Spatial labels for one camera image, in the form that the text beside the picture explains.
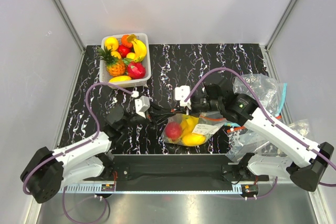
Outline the yellow banana bunch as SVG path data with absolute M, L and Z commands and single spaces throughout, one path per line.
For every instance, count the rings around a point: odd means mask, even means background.
M 183 137 L 184 135 L 186 135 L 188 133 L 192 133 L 193 130 L 194 130 L 194 127 L 198 124 L 198 121 L 199 121 L 199 118 L 197 118 L 197 117 L 183 114 L 182 115 L 182 121 L 180 123 L 180 125 L 182 127 L 181 137 Z

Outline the clear bag orange zipper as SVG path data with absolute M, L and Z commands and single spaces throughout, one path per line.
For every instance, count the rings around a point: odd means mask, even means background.
M 177 114 L 170 117 L 161 138 L 164 142 L 186 147 L 205 144 L 227 120 L 218 112 L 202 112 L 199 116 Z

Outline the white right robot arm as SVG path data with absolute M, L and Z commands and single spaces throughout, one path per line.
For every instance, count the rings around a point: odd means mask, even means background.
M 268 175 L 289 178 L 299 188 L 314 192 L 329 166 L 334 147 L 317 143 L 295 132 L 277 120 L 256 98 L 234 93 L 224 84 L 209 84 L 205 93 L 187 98 L 194 112 L 218 111 L 228 121 L 251 130 L 281 149 L 285 157 L 244 155 L 235 168 L 244 180 Z

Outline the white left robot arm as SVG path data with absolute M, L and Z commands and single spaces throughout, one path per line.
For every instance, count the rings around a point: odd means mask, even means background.
M 153 102 L 138 104 L 136 109 L 136 112 L 128 113 L 117 104 L 108 111 L 104 125 L 99 126 L 94 135 L 63 148 L 38 149 L 20 175 L 24 193 L 42 204 L 52 199 L 61 188 L 80 180 L 91 177 L 109 179 L 113 167 L 106 153 L 124 141 L 129 127 L 138 124 L 156 127 L 160 121 L 173 115 L 172 109 Z

